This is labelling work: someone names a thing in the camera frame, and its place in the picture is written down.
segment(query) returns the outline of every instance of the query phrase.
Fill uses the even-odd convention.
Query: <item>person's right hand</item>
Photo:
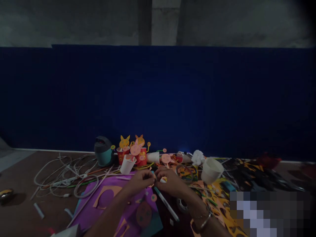
[[[192,192],[172,169],[161,166],[156,170],[155,175],[157,176],[155,186],[173,197],[185,199]],[[167,177],[167,183],[160,182],[162,177]]]

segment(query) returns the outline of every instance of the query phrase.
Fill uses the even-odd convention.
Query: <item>pixelated area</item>
[[[303,236],[309,192],[230,192],[230,216],[249,237]]]

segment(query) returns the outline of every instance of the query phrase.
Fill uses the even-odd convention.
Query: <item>white paper cup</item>
[[[131,172],[134,164],[137,161],[136,157],[134,157],[133,161],[131,161],[132,157],[133,157],[133,155],[131,155],[131,154],[124,156],[123,163],[122,163],[122,166],[121,166],[121,169],[120,169],[122,174],[129,174]]]
[[[207,158],[203,164],[201,179],[209,185],[220,178],[223,172],[224,167],[220,162],[213,158]]]
[[[182,163],[191,163],[192,162],[192,160],[191,160],[192,158],[188,154],[184,154],[184,152],[182,152],[182,151],[178,151],[177,154],[182,155],[182,158],[183,158]]]
[[[159,164],[159,151],[147,154],[147,163],[158,163]]]

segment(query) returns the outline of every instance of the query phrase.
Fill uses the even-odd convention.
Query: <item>person's left hand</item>
[[[122,191],[129,197],[138,194],[144,188],[155,183],[154,175],[150,170],[139,170],[123,187]]]

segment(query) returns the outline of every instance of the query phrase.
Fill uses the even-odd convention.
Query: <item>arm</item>
[[[113,198],[110,205],[84,237],[114,236],[128,200],[154,182],[153,174],[149,170],[138,171]]]
[[[155,186],[158,189],[169,193],[171,196],[183,199],[188,205],[190,215],[193,218],[196,227],[200,230],[200,227],[206,221],[209,214],[205,203],[177,176],[173,170],[168,170],[165,167],[159,167],[155,174],[157,176]],[[158,182],[164,176],[167,177],[167,183]],[[204,228],[200,230],[200,235],[202,237],[231,237],[230,233],[214,216],[212,216]]]

